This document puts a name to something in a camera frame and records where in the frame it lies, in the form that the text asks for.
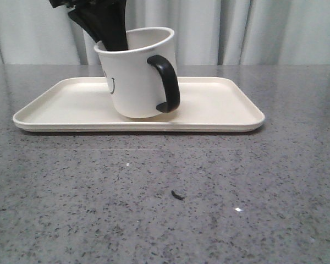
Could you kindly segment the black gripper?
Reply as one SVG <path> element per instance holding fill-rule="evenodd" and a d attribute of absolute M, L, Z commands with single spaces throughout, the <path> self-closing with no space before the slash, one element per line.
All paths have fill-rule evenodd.
<path fill-rule="evenodd" d="M 126 51 L 128 41 L 125 29 L 126 1 L 114 0 L 49 0 L 52 8 L 79 7 L 68 13 L 95 41 L 101 41 L 107 51 Z"/>

